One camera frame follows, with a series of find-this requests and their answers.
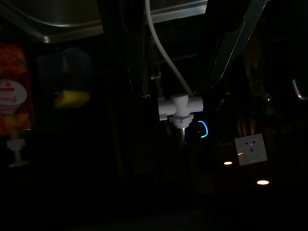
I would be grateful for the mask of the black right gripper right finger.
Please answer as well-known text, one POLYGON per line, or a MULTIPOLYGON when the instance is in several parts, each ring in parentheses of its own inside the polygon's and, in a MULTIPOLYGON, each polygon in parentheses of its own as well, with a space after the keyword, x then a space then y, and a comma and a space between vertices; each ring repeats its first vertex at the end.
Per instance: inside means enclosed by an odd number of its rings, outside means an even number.
POLYGON ((201 81, 195 93, 214 88, 248 43, 267 5, 266 0, 210 0, 202 38, 201 81))

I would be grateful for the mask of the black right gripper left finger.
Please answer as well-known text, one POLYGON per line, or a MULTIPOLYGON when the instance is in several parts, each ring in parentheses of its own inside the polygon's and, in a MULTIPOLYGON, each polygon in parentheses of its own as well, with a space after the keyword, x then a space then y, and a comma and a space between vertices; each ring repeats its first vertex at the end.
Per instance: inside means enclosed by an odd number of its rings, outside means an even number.
POLYGON ((132 90, 149 97, 147 35, 143 0, 102 0, 100 17, 110 52, 132 90))

